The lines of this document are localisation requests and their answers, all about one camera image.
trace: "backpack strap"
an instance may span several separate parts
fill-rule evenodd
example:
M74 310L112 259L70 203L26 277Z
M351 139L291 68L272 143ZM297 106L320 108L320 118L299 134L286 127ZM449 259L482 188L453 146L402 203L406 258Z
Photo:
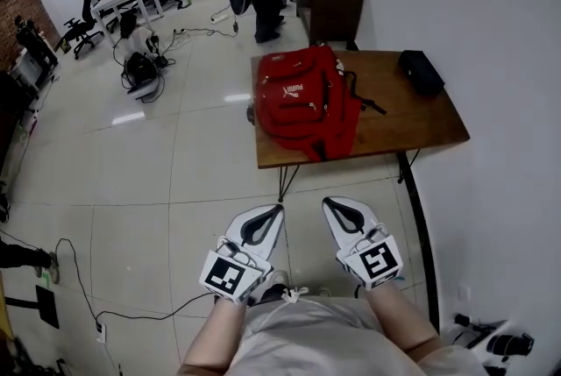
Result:
M345 71L344 72L344 78L346 79L347 75L351 75L352 76L352 80L351 80L351 97L355 98L355 99L359 99L360 102L362 103L360 106L361 110L365 110L367 107L371 107L374 110L378 111L380 114L383 114L384 116L387 114L387 111L384 110L382 107L380 107L379 105L376 104L376 102L372 99L365 99L364 97L361 96L357 96L357 75L352 72L352 71Z

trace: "black box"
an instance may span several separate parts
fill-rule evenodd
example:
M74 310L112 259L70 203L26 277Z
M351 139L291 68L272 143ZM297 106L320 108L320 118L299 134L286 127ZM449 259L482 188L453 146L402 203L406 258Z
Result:
M417 94L437 96L442 91L444 82L422 51L404 50L400 55L399 64L413 83Z

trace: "puma logo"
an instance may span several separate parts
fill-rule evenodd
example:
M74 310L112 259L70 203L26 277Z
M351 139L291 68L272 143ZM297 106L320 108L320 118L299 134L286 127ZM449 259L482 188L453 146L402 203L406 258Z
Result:
M292 85L288 86L287 88L282 87L284 90L284 97L291 96L291 97L298 97L298 93L296 91L302 91L304 89L303 85Z

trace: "white tile floor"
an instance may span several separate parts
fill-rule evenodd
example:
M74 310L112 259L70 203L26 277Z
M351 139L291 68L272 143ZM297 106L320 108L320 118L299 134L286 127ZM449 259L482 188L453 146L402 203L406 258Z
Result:
M174 28L211 26L209 16L228 0L193 0L193 6L154 22L164 41ZM239 212L274 203L275 170L258 170L254 132L245 102L225 97L252 92L250 57L305 47L295 8L285 10L281 38L258 46L255 16L238 18L235 39L194 35L168 53L177 63L166 73L156 103L132 100L121 87L109 41L74 60L60 57L53 85L39 113L12 191L11 220L3 227L52 250L72 240L82 283L96 313L170 314L204 291L198 284L208 249ZM219 24L231 32L231 21ZM114 119L139 119L112 126ZM405 261L400 287L427 312L423 261L404 185L391 156L303 167L286 200L286 234L272 256L294 284L325 285L352 296L355 282L335 261L335 244L320 201L343 195L368 202L394 234ZM59 248L61 282L55 292L60 330L39 315L10 308L13 329L35 361L64 358L74 375L172 376L209 313L212 297L189 304L165 321L103 316L107 345L96 329L76 276L72 250ZM38 283L30 268L3 271L8 296L33 298Z

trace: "ceiling light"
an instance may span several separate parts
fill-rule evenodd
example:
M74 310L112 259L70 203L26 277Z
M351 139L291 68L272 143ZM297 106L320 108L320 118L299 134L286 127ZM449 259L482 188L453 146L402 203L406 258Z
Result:
M126 116L115 117L113 119L113 122L111 122L111 124L112 125L124 124L125 122L131 122L131 120L137 120L137 119L144 119L145 117L146 116L144 112L139 111L138 113L132 113L132 114L127 114Z
M226 96L224 98L225 102L243 102L244 100L250 100L252 98L251 94L233 94L232 96Z

